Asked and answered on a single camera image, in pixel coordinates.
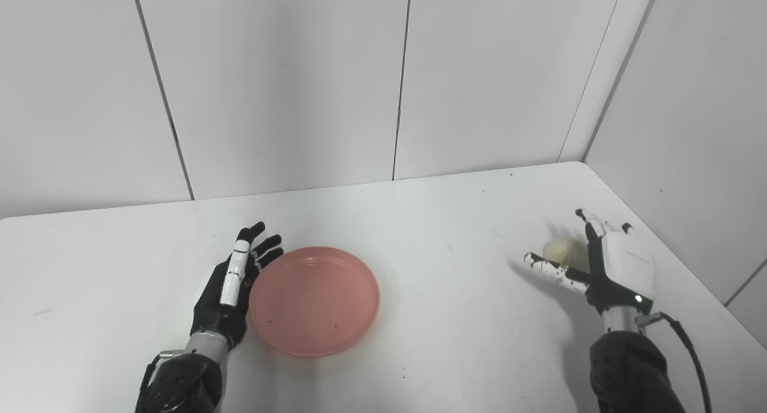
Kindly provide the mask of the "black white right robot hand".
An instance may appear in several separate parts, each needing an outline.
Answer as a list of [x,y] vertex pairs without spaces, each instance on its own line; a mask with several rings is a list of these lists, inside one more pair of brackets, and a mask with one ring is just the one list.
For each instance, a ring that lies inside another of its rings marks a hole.
[[586,209],[576,216],[584,223],[589,270],[557,263],[534,252],[524,261],[543,278],[583,295],[599,313],[614,308],[650,315],[655,302],[654,255],[625,222],[613,227]]

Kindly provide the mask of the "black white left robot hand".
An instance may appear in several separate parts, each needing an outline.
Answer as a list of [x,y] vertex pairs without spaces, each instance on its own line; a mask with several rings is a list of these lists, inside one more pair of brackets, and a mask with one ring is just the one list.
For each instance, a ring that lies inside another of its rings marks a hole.
[[244,339],[253,284],[266,266],[284,255],[281,235],[258,239],[265,231],[262,221],[239,231],[234,249],[213,269],[194,306],[191,336],[216,334],[229,351]]

